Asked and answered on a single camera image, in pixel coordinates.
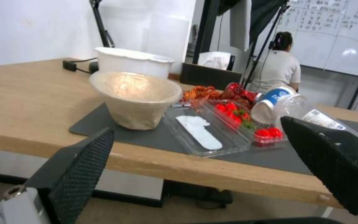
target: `white t-shirt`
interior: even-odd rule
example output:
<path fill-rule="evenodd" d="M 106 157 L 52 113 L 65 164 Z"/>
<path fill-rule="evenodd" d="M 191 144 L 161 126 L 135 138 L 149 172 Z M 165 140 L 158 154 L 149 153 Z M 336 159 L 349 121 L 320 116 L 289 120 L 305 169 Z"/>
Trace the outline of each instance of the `white t-shirt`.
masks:
<path fill-rule="evenodd" d="M 289 85 L 290 82 L 301 81 L 299 62 L 286 51 L 270 51 L 263 69 L 262 66 L 263 61 L 260 61 L 254 71 L 254 78 L 249 88 L 252 92 L 266 92 L 275 85 Z"/>

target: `clear plastic tray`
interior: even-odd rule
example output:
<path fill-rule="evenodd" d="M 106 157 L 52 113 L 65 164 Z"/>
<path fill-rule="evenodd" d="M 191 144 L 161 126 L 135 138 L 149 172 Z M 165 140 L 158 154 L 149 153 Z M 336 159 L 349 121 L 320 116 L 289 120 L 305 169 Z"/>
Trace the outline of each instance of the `clear plastic tray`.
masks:
<path fill-rule="evenodd" d="M 177 116 L 199 116 L 210 125 L 205 126 L 223 147 L 218 150 L 204 148 L 176 119 Z M 189 104 L 174 105 L 165 112 L 162 121 L 171 131 L 173 136 L 189 152 L 202 157 L 220 156 L 231 153 L 243 152 L 250 148 L 250 142 L 239 133 L 238 130 L 230 128 L 222 119 L 209 110 L 205 105 L 195 110 Z"/>
<path fill-rule="evenodd" d="M 232 100 L 208 100 L 199 101 L 197 105 L 190 103 L 176 104 L 168 108 L 162 120 L 171 131 L 173 136 L 190 153 L 202 157 L 220 156 L 230 153 L 243 152 L 249 149 L 275 149 L 281 146 L 281 143 L 287 141 L 287 136 L 283 134 L 282 138 L 262 138 L 255 137 L 255 130 L 267 129 L 272 125 L 263 125 L 250 121 L 251 125 L 235 127 L 233 119 L 215 108 L 217 104 L 227 104 L 232 102 L 237 108 L 249 113 L 249 110 L 235 103 Z M 176 119 L 178 116 L 199 116 L 210 123 L 205 129 L 209 131 L 223 147 L 218 150 L 208 150 L 204 148 Z"/>
<path fill-rule="evenodd" d="M 203 111 L 205 111 L 206 108 L 207 111 L 209 113 L 213 113 L 215 114 L 215 116 L 222 120 L 223 123 L 227 124 L 228 126 L 233 126 L 234 125 L 234 121 L 233 119 L 231 119 L 230 117 L 226 116 L 224 113 L 217 111 L 215 109 L 215 105 L 217 104 L 222 104 L 225 105 L 227 103 L 234 103 L 237 108 L 239 108 L 240 110 L 243 110 L 245 113 L 250 115 L 250 111 L 248 110 L 248 108 L 239 105 L 238 103 L 236 103 L 235 101 L 232 100 L 209 100 L 209 101 L 205 101 L 202 105 L 199 106 L 200 112 L 203 113 Z M 269 128 L 273 128 L 274 126 L 271 125 L 266 125 L 266 124 L 261 124 L 258 123 L 256 121 L 253 121 L 252 119 L 250 119 L 249 121 L 249 126 L 248 128 L 246 128 L 245 126 L 240 126 L 240 128 L 237 130 L 239 135 L 242 136 L 243 138 L 247 139 L 248 142 L 250 142 L 251 146 L 253 147 L 272 147 L 275 146 L 277 143 L 281 143 L 281 142 L 285 142 L 288 140 L 287 136 L 285 135 L 284 132 L 282 132 L 282 137 L 280 138 L 269 138 L 269 137 L 262 137 L 262 136 L 255 136 L 255 131 L 258 129 L 269 129 Z"/>

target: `paper bowl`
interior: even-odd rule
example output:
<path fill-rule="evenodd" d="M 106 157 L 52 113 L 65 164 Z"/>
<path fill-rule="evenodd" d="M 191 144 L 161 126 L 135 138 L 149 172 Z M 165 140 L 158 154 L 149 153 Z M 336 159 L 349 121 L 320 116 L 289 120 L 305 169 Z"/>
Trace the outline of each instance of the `paper bowl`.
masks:
<path fill-rule="evenodd" d="M 111 117 L 129 129 L 155 128 L 182 88 L 168 79 L 132 72 L 95 72 L 89 79 L 103 97 Z"/>

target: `cherry tomato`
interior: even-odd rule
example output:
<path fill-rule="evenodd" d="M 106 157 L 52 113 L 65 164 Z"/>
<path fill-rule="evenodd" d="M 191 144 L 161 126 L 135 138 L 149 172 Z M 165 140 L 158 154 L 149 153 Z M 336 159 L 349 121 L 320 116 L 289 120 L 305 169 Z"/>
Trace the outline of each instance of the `cherry tomato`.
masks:
<path fill-rule="evenodd" d="M 254 133 L 255 140 L 257 142 L 271 139 L 272 136 L 270 135 L 269 131 L 266 129 L 257 129 Z"/>
<path fill-rule="evenodd" d="M 239 129 L 240 126 L 241 126 L 241 119 L 239 119 L 238 117 L 234 117 L 233 121 L 234 121 L 233 128 L 234 129 Z"/>
<path fill-rule="evenodd" d="M 217 104 L 215 105 L 215 108 L 219 111 L 225 112 L 226 111 L 226 107 L 223 106 L 222 104 Z"/>
<path fill-rule="evenodd" d="M 227 111 L 235 111 L 237 110 L 237 106 L 234 103 L 227 103 L 225 105 Z"/>
<path fill-rule="evenodd" d="M 247 113 L 244 113 L 241 115 L 241 120 L 250 121 L 250 115 Z"/>
<path fill-rule="evenodd" d="M 268 128 L 267 131 L 273 138 L 282 138 L 283 134 L 278 128 Z"/>
<path fill-rule="evenodd" d="M 241 124 L 241 119 L 239 119 L 238 117 L 234 117 L 233 120 L 234 120 L 234 123 L 239 124 L 239 125 Z"/>
<path fill-rule="evenodd" d="M 229 118 L 231 118 L 231 119 L 236 118 L 236 116 L 233 114 L 232 111 L 226 111 L 226 115 L 227 115 Z"/>

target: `floor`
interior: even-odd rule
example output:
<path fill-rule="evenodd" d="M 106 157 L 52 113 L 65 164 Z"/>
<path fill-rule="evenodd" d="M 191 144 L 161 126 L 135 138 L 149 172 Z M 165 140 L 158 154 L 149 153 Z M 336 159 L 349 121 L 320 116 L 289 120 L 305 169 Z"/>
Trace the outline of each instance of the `floor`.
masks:
<path fill-rule="evenodd" d="M 11 186 L 0 183 L 0 200 Z M 162 208 L 91 198 L 77 223 L 192 223 L 309 217 L 317 209 L 315 205 L 238 192 L 233 193 L 233 199 L 227 208 L 204 210 L 196 207 L 194 200 L 182 197 L 166 198 Z M 358 217 L 342 209 L 334 209 L 329 218 L 344 224 L 358 224 Z"/>

